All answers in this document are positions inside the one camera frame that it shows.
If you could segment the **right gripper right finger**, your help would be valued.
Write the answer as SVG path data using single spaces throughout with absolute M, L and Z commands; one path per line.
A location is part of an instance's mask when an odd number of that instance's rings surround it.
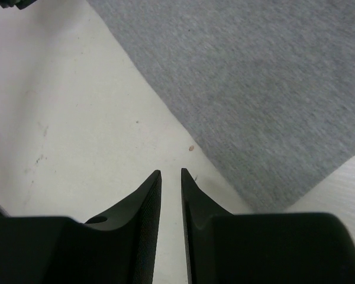
M 355 244 L 325 212 L 235 215 L 181 170 L 189 283 L 355 283 Z

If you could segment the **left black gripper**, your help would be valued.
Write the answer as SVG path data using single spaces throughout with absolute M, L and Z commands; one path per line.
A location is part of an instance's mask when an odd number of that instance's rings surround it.
M 36 0 L 0 0 L 0 7 L 4 9 L 17 7 L 22 10 L 35 3 L 35 1 Z

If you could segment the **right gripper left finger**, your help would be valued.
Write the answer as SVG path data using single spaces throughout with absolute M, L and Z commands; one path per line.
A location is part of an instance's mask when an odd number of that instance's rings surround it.
M 0 283 L 152 283 L 162 175 L 84 223 L 0 217 Z

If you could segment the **grey tank top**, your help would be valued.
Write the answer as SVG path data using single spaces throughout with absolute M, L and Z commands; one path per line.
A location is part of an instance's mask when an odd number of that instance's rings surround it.
M 91 1 L 256 212 L 355 155 L 355 1 Z

